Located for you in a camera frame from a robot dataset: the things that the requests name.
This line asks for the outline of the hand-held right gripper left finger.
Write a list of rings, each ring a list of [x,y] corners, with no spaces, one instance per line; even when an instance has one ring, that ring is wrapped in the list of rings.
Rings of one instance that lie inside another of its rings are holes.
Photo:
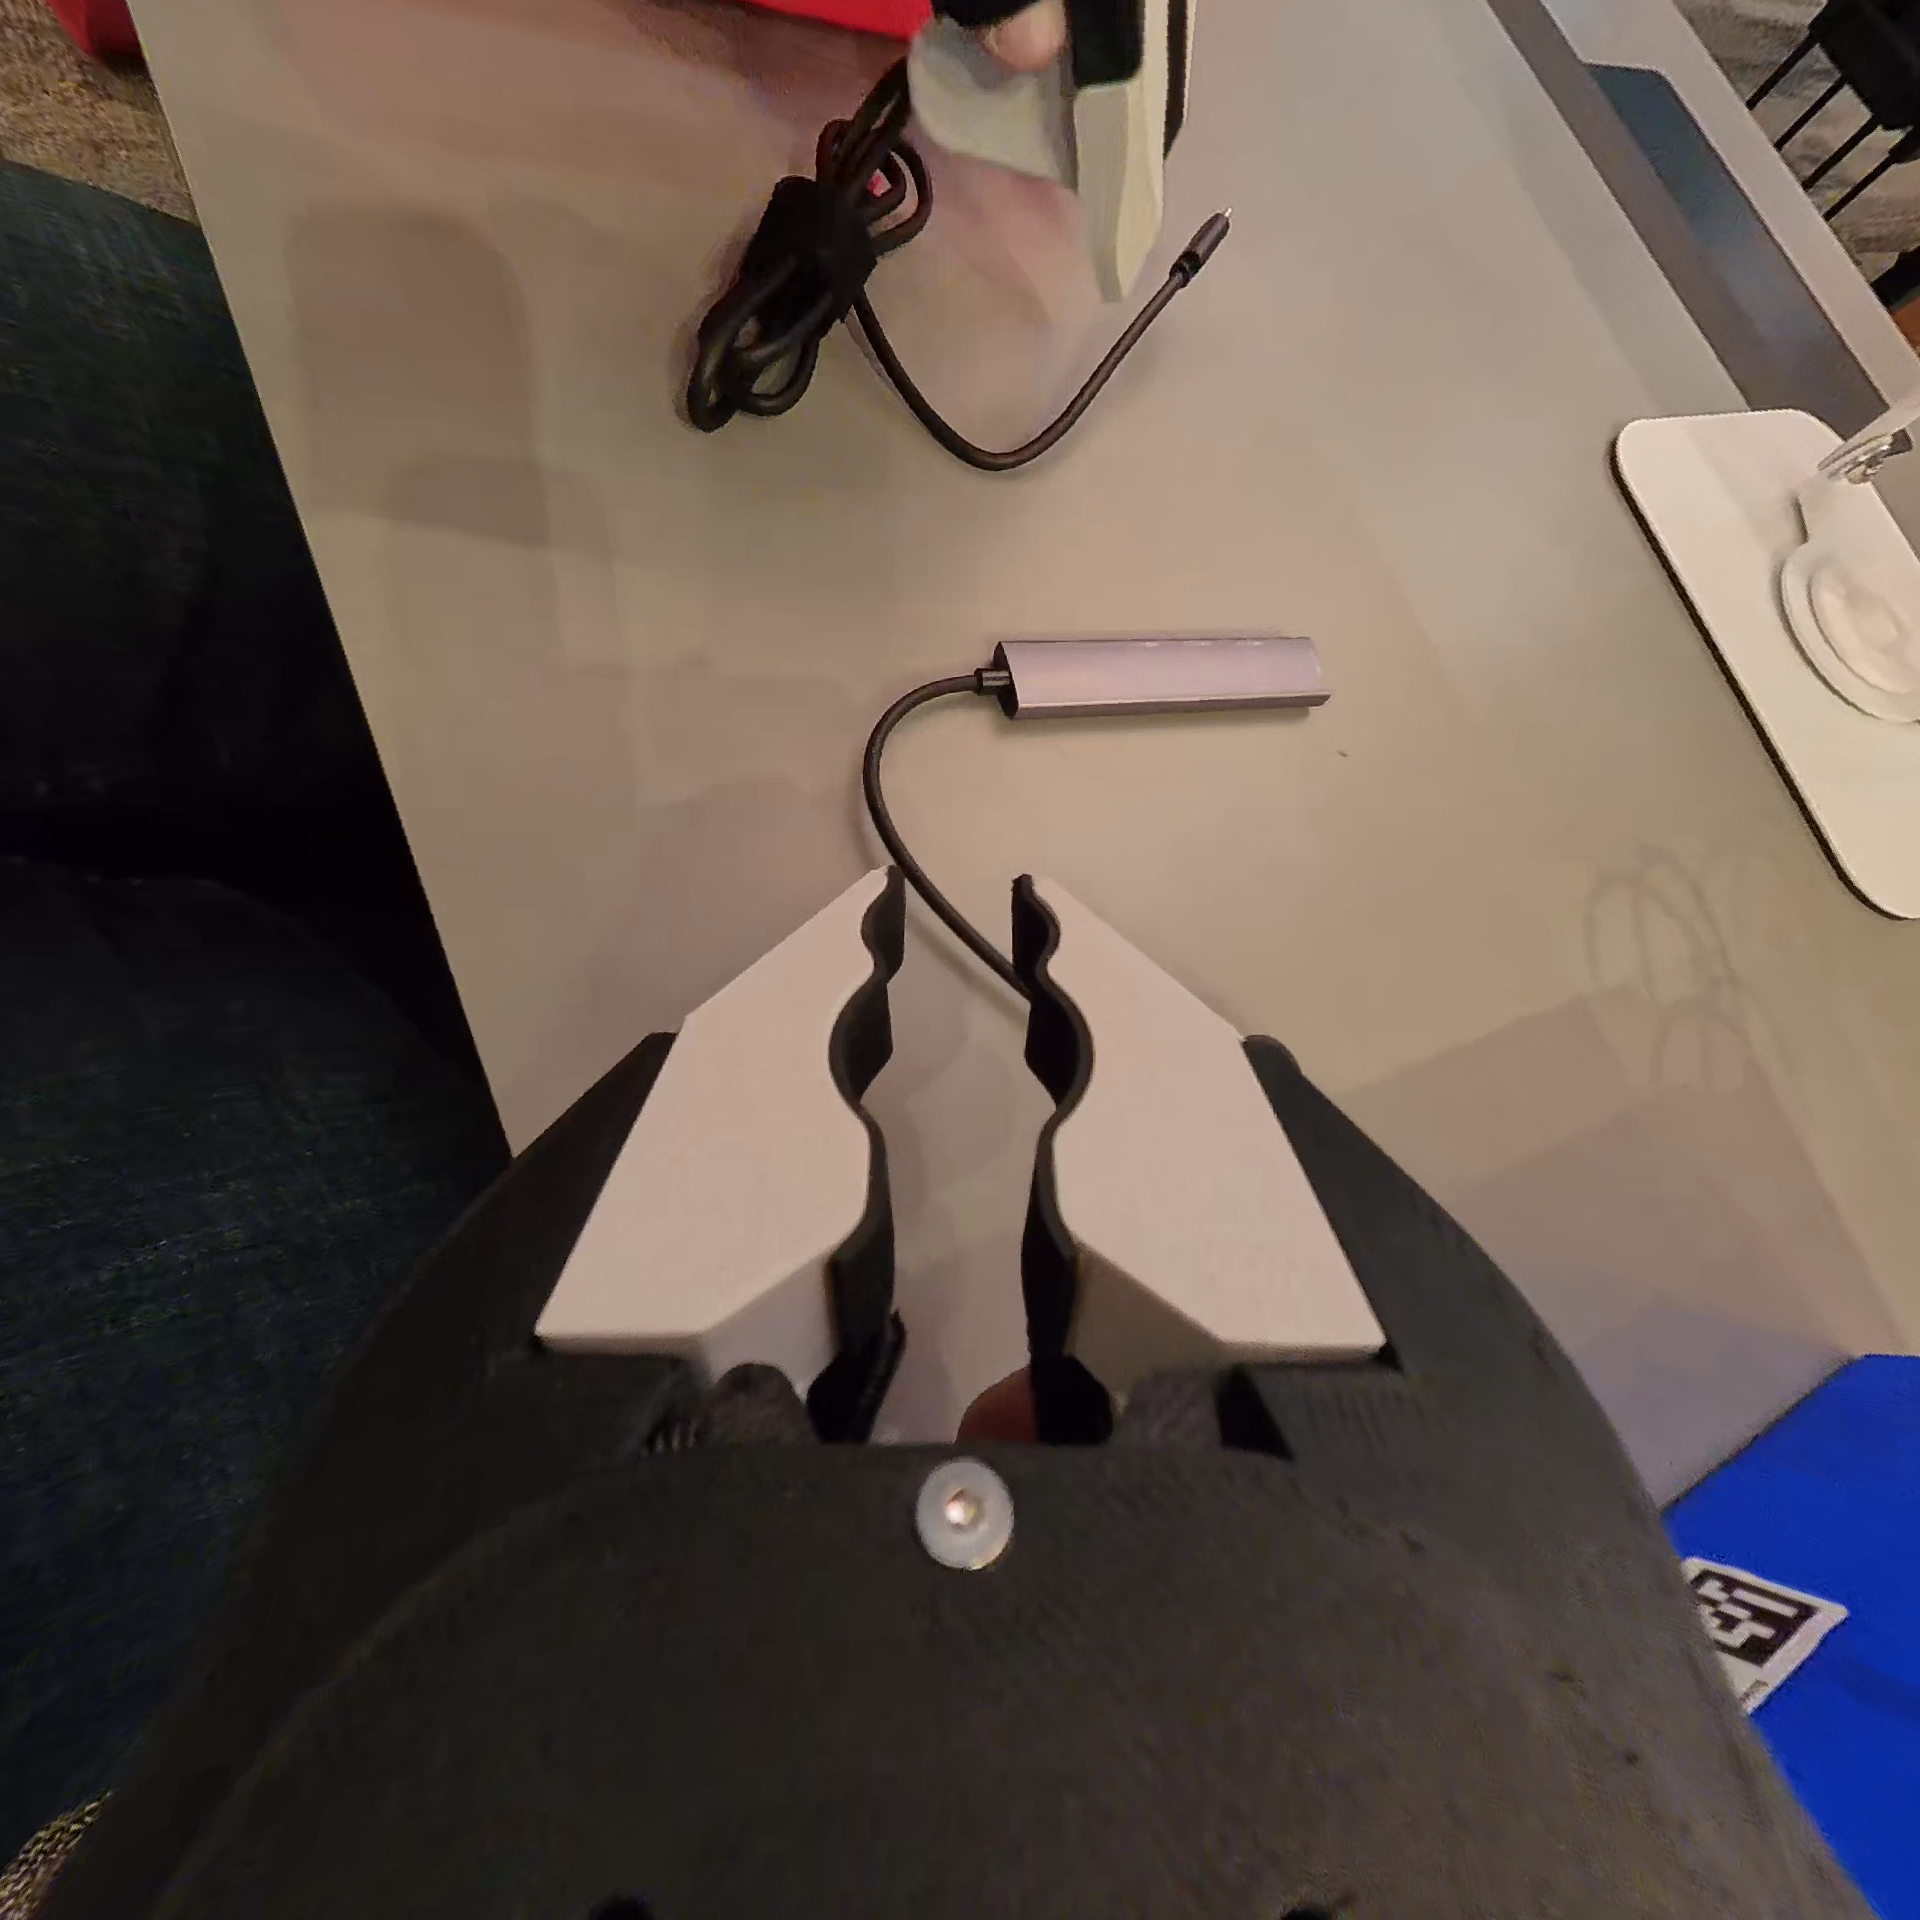
[[[905,1328],[867,1093],[904,946],[905,883],[871,871],[683,1019],[539,1309],[547,1351],[706,1385],[759,1365],[815,1426],[875,1426]]]

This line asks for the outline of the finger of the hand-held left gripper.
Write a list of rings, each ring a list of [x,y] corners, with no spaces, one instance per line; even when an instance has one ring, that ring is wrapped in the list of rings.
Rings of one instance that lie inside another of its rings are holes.
[[[927,25],[905,50],[920,130],[948,155],[1044,185],[1076,187],[1070,43],[1044,65],[1010,65],[986,29]]]
[[[1074,194],[1106,301],[1134,291],[1162,239],[1191,39],[1188,2],[1074,4]]]

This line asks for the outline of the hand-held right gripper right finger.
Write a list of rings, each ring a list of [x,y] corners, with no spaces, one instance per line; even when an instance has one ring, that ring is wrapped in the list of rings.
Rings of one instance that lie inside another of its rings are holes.
[[[1052,1103],[1020,1250],[1038,1433],[1108,1436],[1155,1376],[1384,1359],[1241,1031],[1056,881],[1015,883],[1012,960]]]

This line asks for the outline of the red plastic bin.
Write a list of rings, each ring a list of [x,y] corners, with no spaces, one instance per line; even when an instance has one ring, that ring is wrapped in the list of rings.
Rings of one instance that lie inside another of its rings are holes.
[[[932,21],[932,2],[913,0],[754,0],[731,4],[762,17],[802,21],[834,33],[886,41],[913,41]]]

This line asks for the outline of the black cable black plug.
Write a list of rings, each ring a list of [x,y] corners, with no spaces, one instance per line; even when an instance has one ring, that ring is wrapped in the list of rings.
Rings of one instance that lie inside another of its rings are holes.
[[[1063,412],[1015,449],[983,449],[929,402],[867,292],[881,260],[910,245],[931,218],[929,167],[905,135],[908,116],[900,58],[851,116],[820,130],[812,177],[785,177],[775,185],[729,287],[694,333],[683,417],[695,431],[711,435],[744,417],[788,415],[806,397],[832,327],[851,324],[913,418],[955,463],[979,474],[1026,468],[1076,427],[1232,232],[1226,208],[1210,216]]]

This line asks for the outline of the hub cable grey plug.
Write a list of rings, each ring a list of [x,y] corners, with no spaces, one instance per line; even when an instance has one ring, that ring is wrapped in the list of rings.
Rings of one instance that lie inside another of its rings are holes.
[[[924,709],[948,701],[1000,705],[1001,696],[1010,696],[1012,689],[1015,681],[1008,668],[986,663],[958,677],[931,679],[891,700],[875,717],[862,751],[860,796],[881,849],[890,858],[890,864],[900,874],[905,887],[927,906],[931,916],[939,921],[939,925],[1000,980],[1001,987],[1026,1001],[1030,993],[1020,978],[1015,960],[991,943],[929,875],[920,858],[905,844],[886,792],[886,756],[898,730],[910,717]]]

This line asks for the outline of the blue plastic bin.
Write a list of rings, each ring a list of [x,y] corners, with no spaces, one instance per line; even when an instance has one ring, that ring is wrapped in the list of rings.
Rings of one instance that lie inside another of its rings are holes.
[[[1720,1668],[1816,1815],[1916,1847],[1919,1373],[1849,1363],[1666,1512]]]

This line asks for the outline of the person's left hand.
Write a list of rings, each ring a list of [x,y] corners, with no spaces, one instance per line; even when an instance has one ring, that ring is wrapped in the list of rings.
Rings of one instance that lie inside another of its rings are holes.
[[[938,18],[971,33],[1015,71],[1052,65],[1070,41],[1067,2],[932,2]]]

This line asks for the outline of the person's dark trouser leg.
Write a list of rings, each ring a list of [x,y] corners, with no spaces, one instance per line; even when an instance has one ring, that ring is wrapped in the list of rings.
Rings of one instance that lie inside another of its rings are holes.
[[[11,1853],[507,1145],[201,232],[6,163],[2,300]]]

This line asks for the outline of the white stand base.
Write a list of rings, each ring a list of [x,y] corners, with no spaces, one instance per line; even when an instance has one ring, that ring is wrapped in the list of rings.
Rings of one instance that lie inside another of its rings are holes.
[[[1919,556],[1881,468],[1919,402],[1851,437],[1794,410],[1626,423],[1628,507],[1835,874],[1919,919]]]

